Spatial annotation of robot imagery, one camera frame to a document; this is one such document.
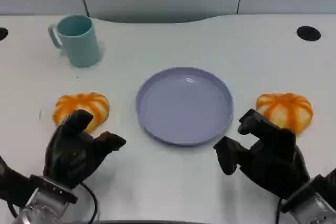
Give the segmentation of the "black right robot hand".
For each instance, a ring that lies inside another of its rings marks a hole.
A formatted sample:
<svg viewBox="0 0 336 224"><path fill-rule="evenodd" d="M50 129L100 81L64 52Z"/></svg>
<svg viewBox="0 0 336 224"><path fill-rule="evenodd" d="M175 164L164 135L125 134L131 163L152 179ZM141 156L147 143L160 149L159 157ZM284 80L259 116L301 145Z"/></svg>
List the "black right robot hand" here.
<svg viewBox="0 0 336 224"><path fill-rule="evenodd" d="M219 165L225 175L236 169L261 188L282 199L289 198L310 177L303 155L296 145L296 135L280 128L265 116L250 109L240 119L238 133L258 138L250 148L223 136L214 145Z"/></svg>

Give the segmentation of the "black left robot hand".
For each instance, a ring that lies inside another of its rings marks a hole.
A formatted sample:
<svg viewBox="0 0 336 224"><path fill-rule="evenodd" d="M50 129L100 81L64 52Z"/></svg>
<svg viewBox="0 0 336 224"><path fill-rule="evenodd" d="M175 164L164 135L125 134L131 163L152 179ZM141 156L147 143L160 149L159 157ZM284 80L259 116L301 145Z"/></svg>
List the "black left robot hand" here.
<svg viewBox="0 0 336 224"><path fill-rule="evenodd" d="M85 132L93 115L85 110L74 111L50 139L45 154L43 175L70 188L76 188L91 176L112 152L126 140L108 131L94 138Z"/></svg>

